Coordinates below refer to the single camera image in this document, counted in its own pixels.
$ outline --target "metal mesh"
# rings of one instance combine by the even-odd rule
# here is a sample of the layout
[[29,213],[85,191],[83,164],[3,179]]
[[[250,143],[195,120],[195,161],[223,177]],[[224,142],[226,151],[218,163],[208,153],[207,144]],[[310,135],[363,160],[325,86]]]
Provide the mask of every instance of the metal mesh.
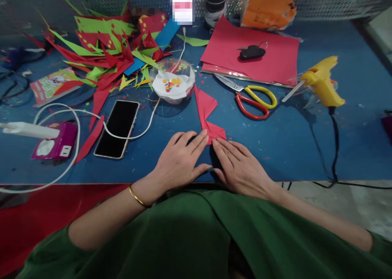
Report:
[[[83,13],[85,7],[105,15],[118,15],[124,0],[70,0]],[[227,0],[227,13],[239,14],[246,0]],[[392,5],[392,0],[295,0],[296,19],[338,20],[377,14]],[[196,17],[202,18],[205,0],[195,0]],[[171,12],[170,0],[131,0],[131,8],[160,8]],[[43,17],[51,25],[65,31],[76,28],[73,10],[63,0],[0,0],[0,35],[26,31],[38,34],[46,28]]]

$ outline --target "phone screen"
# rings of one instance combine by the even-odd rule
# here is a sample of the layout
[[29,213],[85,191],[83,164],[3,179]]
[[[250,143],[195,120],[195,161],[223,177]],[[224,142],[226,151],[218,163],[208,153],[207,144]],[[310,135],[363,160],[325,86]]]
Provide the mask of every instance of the phone screen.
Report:
[[[107,129],[116,136],[129,137],[138,109],[137,102],[116,101],[106,123]],[[120,159],[124,155],[127,143],[127,139],[115,138],[104,129],[94,154]]]

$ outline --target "blue object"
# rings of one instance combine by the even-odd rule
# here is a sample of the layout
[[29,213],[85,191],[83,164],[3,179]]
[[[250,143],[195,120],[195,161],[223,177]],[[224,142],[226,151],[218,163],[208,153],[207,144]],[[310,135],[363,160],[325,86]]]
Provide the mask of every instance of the blue object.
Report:
[[[158,46],[164,46],[164,45],[169,45],[171,39],[173,36],[177,33],[177,30],[180,28],[180,25],[177,24],[177,22],[174,22],[171,18],[167,22],[166,26],[163,28],[163,30],[158,34],[158,36],[155,39],[155,42],[157,43]],[[140,61],[137,58],[134,58],[135,62],[127,69],[125,70],[124,74],[129,76],[133,72],[137,71],[138,69],[142,68],[145,63]]]
[[16,71],[23,64],[26,55],[27,52],[23,47],[8,51],[6,61],[2,63],[2,66],[10,71]]
[[[380,121],[384,116],[383,111],[391,108],[392,78],[387,70],[349,21],[295,21],[286,32],[305,39],[299,46],[298,72],[306,71],[324,58],[339,56],[338,65],[332,69],[332,79],[339,82],[338,93],[346,100],[345,105],[336,109],[341,144],[336,166],[339,179],[392,179],[392,147]],[[208,39],[209,33],[203,27],[190,27],[187,29],[187,36]],[[174,37],[173,43],[176,42],[181,40]],[[201,70],[197,66],[201,66],[199,60],[204,49],[205,47],[187,44],[184,51],[183,59],[193,64],[197,74]],[[178,58],[180,52],[173,55]],[[54,52],[52,56],[25,67],[33,71],[31,79],[36,80],[64,68],[65,66],[57,64],[60,57]],[[303,110],[306,100],[302,96],[292,97],[281,104],[281,99],[288,90],[268,86],[278,98],[278,106],[271,110],[271,115],[266,120],[254,121],[239,111],[234,102],[234,94],[225,93],[226,89],[210,74],[202,73],[201,77],[196,75],[196,84],[218,102],[207,120],[224,128],[229,139],[247,146],[273,180],[329,180],[335,153],[334,132],[328,110],[322,105]],[[158,98],[148,88],[125,88],[123,91],[124,94],[109,98],[102,112],[108,116],[114,102],[122,100],[123,95],[127,96],[127,100],[140,102],[142,107],[145,105],[139,111],[132,133],[132,136],[136,136],[146,129],[151,117],[156,102],[149,100]],[[73,93],[60,99],[60,102],[66,102],[72,95]],[[4,106],[0,109],[0,122],[31,123],[38,111],[31,107],[33,104],[34,99],[30,104],[18,108]],[[92,104],[79,108],[92,111]],[[163,110],[164,115],[160,108],[156,110],[150,130],[140,139],[129,143],[122,160],[96,157],[93,155],[94,146],[89,155],[76,164],[59,183],[127,183],[147,175],[154,169],[160,153],[174,133],[201,130],[194,95],[190,102],[184,101],[177,106],[163,102]],[[49,114],[49,111],[45,111],[42,117]],[[83,113],[79,115],[82,145],[89,135],[90,116]],[[61,113],[50,121],[72,118],[72,113]],[[65,170],[69,161],[53,167],[29,159],[37,142],[34,138],[0,133],[1,184],[45,184]],[[210,148],[207,147],[197,164],[211,162]],[[212,182],[213,178],[206,173],[196,181]]]

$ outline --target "book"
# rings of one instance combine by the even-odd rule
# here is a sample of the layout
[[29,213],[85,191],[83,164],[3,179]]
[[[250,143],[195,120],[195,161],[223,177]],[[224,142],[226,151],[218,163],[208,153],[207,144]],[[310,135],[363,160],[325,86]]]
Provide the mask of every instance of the book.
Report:
[[74,74],[72,69],[66,68],[30,83],[37,101],[33,107],[40,108],[83,85],[83,82],[74,80],[65,72]]

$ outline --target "red scissors handle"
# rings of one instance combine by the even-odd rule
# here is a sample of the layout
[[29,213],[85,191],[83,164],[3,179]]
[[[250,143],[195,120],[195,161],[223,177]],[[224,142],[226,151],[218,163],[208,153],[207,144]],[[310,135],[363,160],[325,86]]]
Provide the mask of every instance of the red scissors handle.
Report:
[[[256,116],[256,115],[253,115],[253,114],[249,113],[247,110],[245,110],[244,105],[242,105],[242,100],[245,101],[245,102],[247,102],[247,103],[249,103],[249,104],[252,104],[252,105],[254,105],[255,107],[257,107],[257,108],[259,108],[260,110],[262,110],[263,113],[264,113],[264,115],[263,115],[263,116]],[[237,101],[238,106],[240,107],[240,110],[241,110],[245,115],[247,115],[249,118],[251,118],[251,119],[263,120],[263,119],[267,118],[267,117],[270,115],[270,112],[269,112],[269,110],[268,110],[266,107],[264,107],[263,105],[259,104],[259,103],[256,102],[256,101],[253,101],[253,100],[251,100],[251,99],[249,99],[249,98],[247,98],[247,97],[244,97],[244,96],[243,96],[242,94],[240,94],[240,93],[238,93],[238,94],[236,95],[236,101]]]

